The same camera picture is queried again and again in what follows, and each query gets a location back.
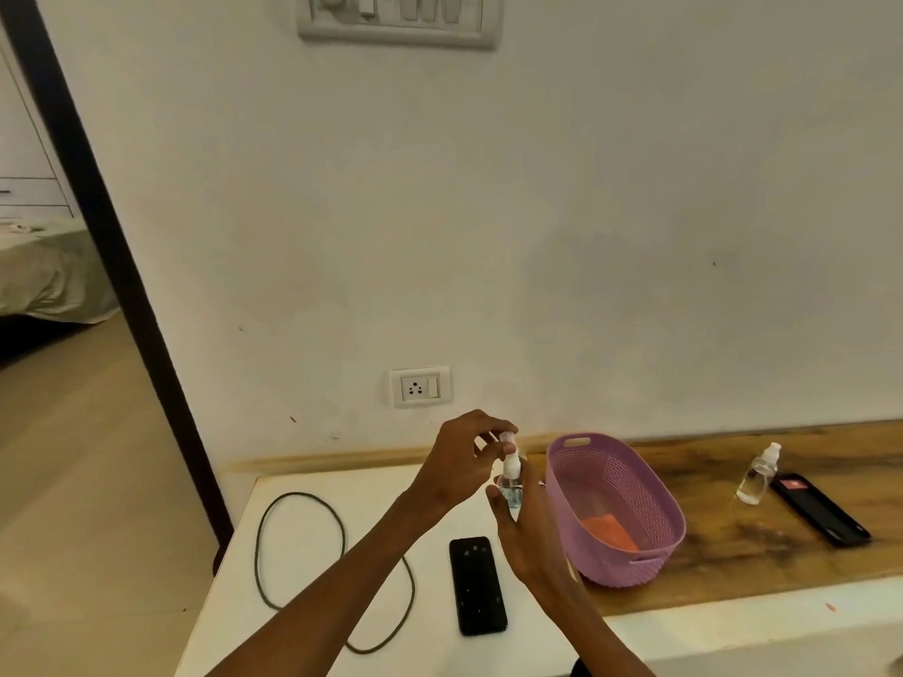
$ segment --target drawer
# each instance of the drawer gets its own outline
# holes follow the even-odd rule
[[[0,206],[0,218],[72,218],[68,206]]]
[[[0,206],[64,206],[55,178],[0,178]]]

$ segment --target clear spray bottle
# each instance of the clear spray bottle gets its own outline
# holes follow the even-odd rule
[[[761,456],[753,458],[750,469],[746,471],[746,477],[737,488],[737,497],[740,501],[756,505],[762,500],[772,478],[777,475],[777,458],[780,455],[781,445],[772,442]]]
[[[513,432],[502,432],[499,440],[515,444]],[[520,479],[520,453],[515,450],[513,454],[505,456],[505,462],[502,464],[502,474],[496,483],[502,496],[508,502],[508,508],[516,511],[524,501],[524,483]]]

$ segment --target black cable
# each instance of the black cable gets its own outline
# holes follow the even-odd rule
[[[256,582],[256,584],[257,584],[257,593],[260,594],[260,598],[263,600],[263,602],[265,604],[267,604],[269,607],[273,608],[274,610],[282,610],[283,606],[277,606],[275,603],[273,603],[273,601],[271,601],[266,596],[266,592],[264,591],[264,585],[260,581],[260,542],[264,536],[264,523],[266,522],[266,516],[269,514],[270,511],[273,510],[273,506],[275,506],[277,503],[279,503],[280,501],[285,499],[287,496],[304,496],[306,498],[313,499],[321,506],[324,506],[327,511],[329,511],[330,513],[333,514],[333,518],[335,518],[335,521],[336,521],[336,523],[339,524],[339,529],[341,530],[341,554],[340,554],[339,558],[341,558],[342,556],[345,555],[345,553],[346,553],[345,547],[348,544],[348,537],[347,537],[347,535],[345,535],[345,523],[343,523],[341,521],[341,518],[339,518],[339,514],[337,512],[335,512],[335,509],[332,506],[330,506],[329,504],[327,504],[325,501],[323,501],[321,498],[319,498],[318,496],[315,496],[313,494],[308,494],[307,492],[286,492],[285,494],[277,496],[273,500],[272,503],[270,503],[268,506],[266,506],[264,515],[263,515],[263,517],[260,518],[260,524],[257,525],[257,542],[254,545],[254,582]],[[386,639],[384,639],[382,642],[380,642],[373,648],[356,648],[355,646],[351,645],[351,642],[345,642],[345,647],[352,653],[356,653],[357,655],[369,655],[371,653],[376,653],[383,646],[385,646],[390,641],[395,639],[398,632],[400,632],[401,628],[404,626],[404,623],[407,622],[407,617],[409,615],[411,615],[411,608],[413,608],[413,600],[414,600],[414,597],[416,597],[416,595],[417,595],[417,585],[413,581],[413,571],[411,569],[410,564],[407,562],[407,558],[402,556],[401,562],[404,563],[404,568],[407,570],[407,576],[411,580],[411,600],[407,604],[407,610],[404,612],[404,615],[401,618],[401,622],[398,623],[398,626],[392,630],[392,634],[390,634],[388,637],[386,637]]]

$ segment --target bed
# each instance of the bed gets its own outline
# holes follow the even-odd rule
[[[0,220],[0,361],[117,311],[83,219]]]

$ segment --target hand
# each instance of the hand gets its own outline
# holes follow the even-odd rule
[[[490,478],[497,458],[515,451],[514,444],[497,439],[500,432],[517,432],[517,426],[482,410],[446,420],[408,491],[417,495],[422,504],[435,506],[442,518]],[[482,451],[474,443],[478,437],[487,443]]]
[[[499,488],[489,485],[486,496],[499,524],[499,539],[508,564],[542,605],[547,598],[571,590],[575,582],[564,557],[546,488],[539,484],[536,468],[529,461],[522,458],[520,463],[524,498],[516,521]]]

